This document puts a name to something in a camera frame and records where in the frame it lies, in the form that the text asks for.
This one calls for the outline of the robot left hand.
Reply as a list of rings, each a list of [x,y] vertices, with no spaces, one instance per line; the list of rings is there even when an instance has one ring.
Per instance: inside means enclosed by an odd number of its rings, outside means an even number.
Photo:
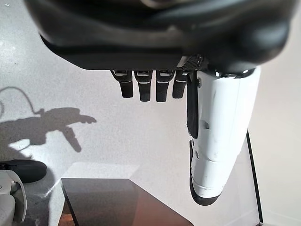
[[[27,0],[44,44],[86,70],[109,70],[122,96],[187,97],[190,191],[221,195],[247,133],[260,66],[283,50],[297,0]]]

